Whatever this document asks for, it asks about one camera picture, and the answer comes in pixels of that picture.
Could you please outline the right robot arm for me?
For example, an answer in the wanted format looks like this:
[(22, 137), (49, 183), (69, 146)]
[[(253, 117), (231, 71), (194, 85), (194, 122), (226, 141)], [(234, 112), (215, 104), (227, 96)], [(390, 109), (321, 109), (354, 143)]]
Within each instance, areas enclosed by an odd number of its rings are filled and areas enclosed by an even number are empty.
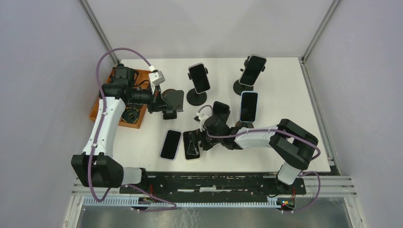
[(247, 148), (272, 148), (284, 161), (274, 186), (277, 192), (286, 194), (294, 187), (294, 181), (306, 170), (321, 151), (318, 139), (289, 119), (264, 128), (251, 125), (229, 127), (223, 115), (197, 113), (195, 121), (199, 128), (184, 133), (184, 152), (188, 158), (200, 156), (220, 144), (228, 150)]

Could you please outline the black folding phone stand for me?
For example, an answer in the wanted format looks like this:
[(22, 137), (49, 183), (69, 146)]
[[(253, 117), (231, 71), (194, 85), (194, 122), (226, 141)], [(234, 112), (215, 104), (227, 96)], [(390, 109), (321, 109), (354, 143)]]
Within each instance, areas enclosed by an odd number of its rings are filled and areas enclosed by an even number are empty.
[(164, 110), (164, 111), (162, 111), (162, 113), (163, 113), (164, 120), (173, 120), (173, 119), (177, 118), (176, 110)]

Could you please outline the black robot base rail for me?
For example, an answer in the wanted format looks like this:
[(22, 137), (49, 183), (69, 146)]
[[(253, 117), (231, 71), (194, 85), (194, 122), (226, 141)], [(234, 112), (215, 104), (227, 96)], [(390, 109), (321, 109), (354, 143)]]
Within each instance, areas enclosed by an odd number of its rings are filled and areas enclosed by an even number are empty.
[(175, 203), (266, 202), (268, 196), (307, 192), (302, 178), (286, 185), (272, 172), (147, 171), (137, 187)]

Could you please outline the wood-base phone stand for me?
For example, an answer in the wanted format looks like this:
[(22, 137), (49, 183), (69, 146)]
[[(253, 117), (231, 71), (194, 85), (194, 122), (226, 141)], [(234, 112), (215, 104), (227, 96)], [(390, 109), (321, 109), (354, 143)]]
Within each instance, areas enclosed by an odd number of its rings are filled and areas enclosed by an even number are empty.
[(167, 89), (162, 93), (162, 98), (170, 106), (171, 110), (183, 112), (183, 90)]

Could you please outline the lilac case smartphone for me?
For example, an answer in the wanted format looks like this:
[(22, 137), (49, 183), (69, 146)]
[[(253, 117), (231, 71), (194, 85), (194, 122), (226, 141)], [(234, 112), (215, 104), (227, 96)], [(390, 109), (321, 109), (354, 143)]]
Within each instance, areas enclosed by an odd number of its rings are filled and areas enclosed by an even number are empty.
[(181, 137), (181, 132), (168, 130), (160, 152), (160, 158), (170, 161), (175, 160)]

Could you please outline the cream case smartphone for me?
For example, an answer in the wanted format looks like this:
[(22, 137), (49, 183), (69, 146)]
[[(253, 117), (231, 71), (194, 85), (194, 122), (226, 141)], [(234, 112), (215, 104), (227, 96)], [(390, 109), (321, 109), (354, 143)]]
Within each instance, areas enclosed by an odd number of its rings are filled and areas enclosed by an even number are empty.
[(184, 156), (187, 161), (196, 160), (201, 157), (198, 141), (195, 139), (193, 131), (183, 134)]

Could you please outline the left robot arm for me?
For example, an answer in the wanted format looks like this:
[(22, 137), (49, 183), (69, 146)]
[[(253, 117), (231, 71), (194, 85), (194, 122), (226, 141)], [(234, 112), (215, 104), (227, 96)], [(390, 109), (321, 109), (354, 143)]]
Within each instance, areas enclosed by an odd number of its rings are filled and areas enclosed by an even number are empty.
[(165, 81), (161, 71), (150, 66), (149, 86), (136, 84), (140, 72), (118, 64), (109, 80), (101, 85), (94, 128), (80, 155), (73, 155), (71, 165), (85, 187), (118, 188), (124, 180), (124, 168), (113, 157), (113, 143), (122, 114), (127, 106), (146, 105), (150, 113), (172, 111), (162, 94)]

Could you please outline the black small phone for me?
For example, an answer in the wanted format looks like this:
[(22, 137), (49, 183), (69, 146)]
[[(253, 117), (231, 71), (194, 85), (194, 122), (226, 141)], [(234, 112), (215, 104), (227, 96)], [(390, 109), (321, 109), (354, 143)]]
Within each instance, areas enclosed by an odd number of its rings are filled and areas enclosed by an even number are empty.
[(230, 106), (219, 101), (213, 103), (213, 115), (218, 116), (223, 122), (227, 122), (230, 115)]

